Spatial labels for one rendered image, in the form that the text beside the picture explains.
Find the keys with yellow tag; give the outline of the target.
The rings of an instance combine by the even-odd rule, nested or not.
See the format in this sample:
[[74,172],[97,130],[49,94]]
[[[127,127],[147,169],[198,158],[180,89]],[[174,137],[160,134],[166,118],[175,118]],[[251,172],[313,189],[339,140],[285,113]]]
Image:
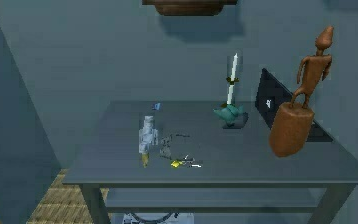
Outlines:
[[186,155],[183,158],[175,159],[171,162],[173,168],[179,168],[181,166],[188,168],[202,168],[203,165],[197,161],[195,158]]

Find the brown wooden wall shelf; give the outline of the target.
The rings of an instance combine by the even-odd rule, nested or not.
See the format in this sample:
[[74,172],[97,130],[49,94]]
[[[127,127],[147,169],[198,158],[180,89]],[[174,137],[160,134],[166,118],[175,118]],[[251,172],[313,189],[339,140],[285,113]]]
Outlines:
[[154,6],[162,16],[215,16],[225,6],[239,0],[141,0],[143,5]]

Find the brown wooden figure statue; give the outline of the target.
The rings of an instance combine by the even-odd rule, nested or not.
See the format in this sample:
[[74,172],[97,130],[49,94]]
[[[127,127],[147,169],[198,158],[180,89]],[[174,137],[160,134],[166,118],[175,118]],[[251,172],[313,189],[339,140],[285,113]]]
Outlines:
[[275,115],[269,135],[269,146],[277,157],[299,152],[309,136],[315,112],[309,107],[318,83],[330,72],[333,57],[325,51],[333,44],[334,27],[327,26],[315,39],[316,52],[299,64],[296,81],[299,87],[291,100],[282,103]]

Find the teal candle holder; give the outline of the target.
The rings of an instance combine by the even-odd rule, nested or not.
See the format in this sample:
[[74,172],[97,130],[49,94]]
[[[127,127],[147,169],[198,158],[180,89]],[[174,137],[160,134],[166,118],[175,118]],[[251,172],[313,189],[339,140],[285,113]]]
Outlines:
[[242,129],[249,118],[243,106],[236,107],[232,104],[221,109],[214,109],[213,112],[225,122],[224,129]]

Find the black laptop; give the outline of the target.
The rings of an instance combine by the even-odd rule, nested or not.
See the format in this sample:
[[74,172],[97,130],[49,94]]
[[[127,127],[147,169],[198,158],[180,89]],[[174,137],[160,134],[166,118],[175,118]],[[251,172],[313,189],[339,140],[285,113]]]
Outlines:
[[[263,68],[255,106],[269,128],[272,128],[279,106],[284,102],[289,102],[291,98],[292,93],[266,68]],[[332,142],[333,138],[318,122],[313,121],[307,141]]]

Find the grey table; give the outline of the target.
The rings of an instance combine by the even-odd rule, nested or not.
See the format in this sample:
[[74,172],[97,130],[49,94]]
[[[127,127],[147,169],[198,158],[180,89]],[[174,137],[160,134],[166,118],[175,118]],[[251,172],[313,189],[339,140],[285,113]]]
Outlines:
[[225,129],[214,102],[164,102],[155,112],[160,135],[175,136],[174,157],[198,162],[173,168],[152,149],[143,165],[139,130],[149,102],[115,101],[98,123],[92,142],[64,181],[81,188],[95,224],[110,224],[106,213],[187,213],[199,224],[330,224],[358,186],[358,161],[336,142],[308,142],[297,154],[276,157],[269,129],[256,108],[242,129]]

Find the white candle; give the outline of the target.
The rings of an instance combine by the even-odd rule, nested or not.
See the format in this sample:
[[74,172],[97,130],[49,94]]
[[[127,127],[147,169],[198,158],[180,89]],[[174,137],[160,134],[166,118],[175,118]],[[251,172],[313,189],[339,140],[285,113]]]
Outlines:
[[234,86],[239,81],[239,79],[236,77],[237,66],[238,66],[238,54],[235,54],[233,56],[231,74],[229,77],[226,78],[226,81],[228,82],[228,92],[227,92],[227,101],[226,101],[227,105],[232,103]]

